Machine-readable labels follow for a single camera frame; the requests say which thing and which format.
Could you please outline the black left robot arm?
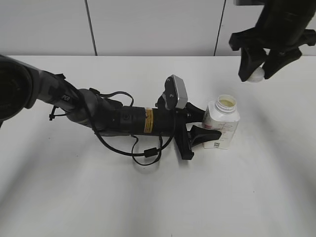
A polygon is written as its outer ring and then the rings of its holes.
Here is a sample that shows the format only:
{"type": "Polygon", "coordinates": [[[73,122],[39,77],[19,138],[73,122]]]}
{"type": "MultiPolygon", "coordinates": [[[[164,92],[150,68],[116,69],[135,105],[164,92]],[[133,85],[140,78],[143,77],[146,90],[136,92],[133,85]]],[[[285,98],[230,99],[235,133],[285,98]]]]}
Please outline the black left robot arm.
{"type": "Polygon", "coordinates": [[[194,156],[192,148],[218,140],[221,132],[197,126],[204,110],[188,102],[184,81],[169,76],[164,92],[154,108],[125,106],[96,89],[77,89],[63,74],[40,70],[7,56],[0,58],[0,119],[6,121],[22,109],[30,109],[37,100],[61,109],[63,116],[89,127],[104,143],[106,137],[156,136],[159,147],[143,151],[141,156],[160,160],[162,151],[175,141],[183,160],[194,156]]]}

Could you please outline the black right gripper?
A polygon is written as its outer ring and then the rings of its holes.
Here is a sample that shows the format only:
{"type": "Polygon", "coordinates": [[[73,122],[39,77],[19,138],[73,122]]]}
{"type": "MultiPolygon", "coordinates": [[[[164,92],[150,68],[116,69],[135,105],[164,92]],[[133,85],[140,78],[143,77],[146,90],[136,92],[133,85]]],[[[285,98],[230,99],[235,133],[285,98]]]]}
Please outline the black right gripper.
{"type": "Polygon", "coordinates": [[[296,47],[316,44],[316,31],[307,29],[315,13],[314,0],[265,1],[255,26],[232,33],[229,40],[233,51],[241,48],[238,72],[241,81],[246,82],[263,63],[264,79],[269,79],[283,67],[300,59],[302,52],[296,47]],[[271,49],[268,57],[264,48],[271,49]],[[276,49],[292,50],[281,52],[276,49]]]}

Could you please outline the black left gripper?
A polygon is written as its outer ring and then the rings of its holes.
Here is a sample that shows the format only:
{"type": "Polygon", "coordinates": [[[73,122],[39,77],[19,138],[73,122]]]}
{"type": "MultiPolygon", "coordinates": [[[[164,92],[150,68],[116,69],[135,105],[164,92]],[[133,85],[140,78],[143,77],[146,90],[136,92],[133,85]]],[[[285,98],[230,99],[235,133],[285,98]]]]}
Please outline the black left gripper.
{"type": "Polygon", "coordinates": [[[187,124],[202,122],[205,110],[188,102],[183,109],[168,110],[164,101],[158,101],[154,109],[153,134],[171,137],[175,140],[182,160],[192,160],[192,147],[205,142],[220,139],[222,133],[193,125],[187,130],[187,124]]]}

